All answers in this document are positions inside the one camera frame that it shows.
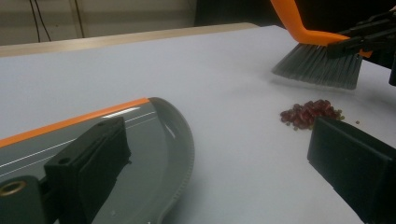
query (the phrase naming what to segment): cable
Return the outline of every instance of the cable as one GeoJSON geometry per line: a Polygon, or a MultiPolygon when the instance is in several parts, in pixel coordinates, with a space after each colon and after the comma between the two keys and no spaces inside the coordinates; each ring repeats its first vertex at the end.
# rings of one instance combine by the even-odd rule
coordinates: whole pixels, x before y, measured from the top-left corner
{"type": "MultiPolygon", "coordinates": [[[[33,18],[35,18],[35,9],[33,8],[32,0],[30,0],[30,7],[32,8],[33,18]]],[[[37,20],[36,19],[35,19],[35,30],[37,31],[38,43],[40,43],[41,42],[40,32],[38,31],[38,24],[37,24],[37,20]]]]}
{"type": "Polygon", "coordinates": [[[47,34],[47,37],[49,38],[49,41],[51,41],[50,40],[50,34],[47,31],[47,27],[46,27],[46,25],[43,22],[43,18],[41,17],[41,11],[40,11],[40,7],[38,6],[37,0],[35,0],[35,5],[37,6],[38,16],[40,17],[41,23],[43,24],[44,30],[46,31],[46,34],[47,34]]]}

